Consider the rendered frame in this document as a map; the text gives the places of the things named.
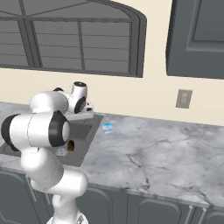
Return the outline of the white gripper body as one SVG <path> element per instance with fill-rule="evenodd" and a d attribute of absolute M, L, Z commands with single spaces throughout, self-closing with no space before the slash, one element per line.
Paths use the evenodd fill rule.
<path fill-rule="evenodd" d="M 87 119 L 92 119 L 94 117 L 94 112 L 81 112 L 79 114 L 73 114 L 66 112 L 65 117 L 68 121 L 79 121 L 79 120 L 87 120 Z"/>

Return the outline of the dark grey sink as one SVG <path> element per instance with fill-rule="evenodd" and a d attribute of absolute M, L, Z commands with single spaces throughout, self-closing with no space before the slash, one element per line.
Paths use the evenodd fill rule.
<path fill-rule="evenodd" d="M 50 169 L 58 160 L 64 165 L 80 166 L 101 120 L 101 115 L 94 115 L 92 119 L 68 121 L 61 112 L 54 111 L 10 115 L 0 128 L 4 148 L 20 154 L 24 169 Z M 74 141 L 74 151 L 67 149 L 69 140 Z M 64 157 L 56 155 L 58 148 L 66 150 Z"/>

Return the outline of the small blue glass cup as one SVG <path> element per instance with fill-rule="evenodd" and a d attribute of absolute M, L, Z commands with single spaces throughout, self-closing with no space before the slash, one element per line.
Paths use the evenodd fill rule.
<path fill-rule="evenodd" d="M 105 134 L 109 134 L 112 132 L 113 124 L 111 122 L 104 122 L 102 125 L 102 130 Z"/>

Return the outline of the grey window with blinds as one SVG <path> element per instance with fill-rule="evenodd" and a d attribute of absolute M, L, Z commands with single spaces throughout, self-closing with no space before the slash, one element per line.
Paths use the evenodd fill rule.
<path fill-rule="evenodd" d="M 146 25 L 113 0 L 0 0 L 0 67 L 141 78 Z"/>

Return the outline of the grey base cupboard door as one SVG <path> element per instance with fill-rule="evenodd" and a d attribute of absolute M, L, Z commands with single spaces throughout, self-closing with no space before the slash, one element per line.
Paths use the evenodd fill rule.
<path fill-rule="evenodd" d="M 50 219 L 41 192 L 34 202 L 24 174 L 0 171 L 0 224 L 46 224 Z"/>
<path fill-rule="evenodd" d="M 201 224 L 224 224 L 224 211 L 207 208 Z"/>
<path fill-rule="evenodd" d="M 88 224 L 126 224 L 127 193 L 89 187 L 76 201 Z"/>
<path fill-rule="evenodd" d="M 184 224 L 188 206 L 130 194 L 127 224 Z"/>

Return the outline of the grey wall socket plate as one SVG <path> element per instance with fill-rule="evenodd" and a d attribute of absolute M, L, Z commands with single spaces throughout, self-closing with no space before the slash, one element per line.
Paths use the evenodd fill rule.
<path fill-rule="evenodd" d="M 180 89 L 178 91 L 178 97 L 176 107 L 179 109 L 188 109 L 190 106 L 193 91 Z"/>

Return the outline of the grey wall cupboard door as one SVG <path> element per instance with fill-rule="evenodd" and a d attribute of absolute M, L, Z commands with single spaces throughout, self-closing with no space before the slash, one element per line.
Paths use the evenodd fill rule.
<path fill-rule="evenodd" d="M 224 0 L 172 0 L 169 76 L 224 80 Z"/>

